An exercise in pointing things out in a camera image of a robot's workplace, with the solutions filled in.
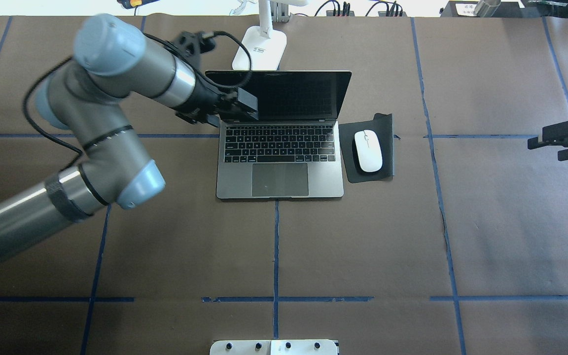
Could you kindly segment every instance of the open laptop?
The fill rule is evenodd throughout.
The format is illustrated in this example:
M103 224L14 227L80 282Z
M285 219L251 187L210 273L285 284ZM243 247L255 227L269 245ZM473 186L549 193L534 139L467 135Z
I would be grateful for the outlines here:
M244 71L208 71L233 85ZM337 117L349 71L254 71L257 121L221 114L218 198L343 196Z

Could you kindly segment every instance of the computer mouse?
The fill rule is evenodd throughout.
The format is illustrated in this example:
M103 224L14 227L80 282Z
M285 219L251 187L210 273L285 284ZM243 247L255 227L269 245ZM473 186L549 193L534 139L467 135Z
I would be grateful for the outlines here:
M372 130L358 131L354 134L354 144L358 155L358 164L366 173L375 173L383 166L381 144Z

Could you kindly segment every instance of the white label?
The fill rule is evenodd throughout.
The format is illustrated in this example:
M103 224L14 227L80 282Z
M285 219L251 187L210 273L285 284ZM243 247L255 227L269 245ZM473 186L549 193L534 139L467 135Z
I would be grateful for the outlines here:
M459 16L476 16L474 4L455 4Z

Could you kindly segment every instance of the space bar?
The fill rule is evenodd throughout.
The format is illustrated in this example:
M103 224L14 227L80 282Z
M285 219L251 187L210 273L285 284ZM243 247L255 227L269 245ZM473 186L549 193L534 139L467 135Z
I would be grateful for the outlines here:
M259 163L294 162L295 155L262 155L257 158Z

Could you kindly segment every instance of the blue joint cap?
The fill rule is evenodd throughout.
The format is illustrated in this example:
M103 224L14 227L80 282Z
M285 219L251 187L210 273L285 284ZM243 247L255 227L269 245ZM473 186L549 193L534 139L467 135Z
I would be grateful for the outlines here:
M160 193L164 187L164 177L159 172L155 160L151 160L122 190L116 202L125 210L133 209Z
M74 39L74 58L99 76L123 74L144 56L146 38L134 26L103 13L85 21Z
M58 117L52 111L52 107L49 105L49 99L47 98L47 89L49 88L49 83L52 81L52 77L48 76L45 81L38 87L36 91L36 97L34 98L34 104L38 113L49 122L53 127L59 128L60 130L69 130L69 127L65 123L62 123Z

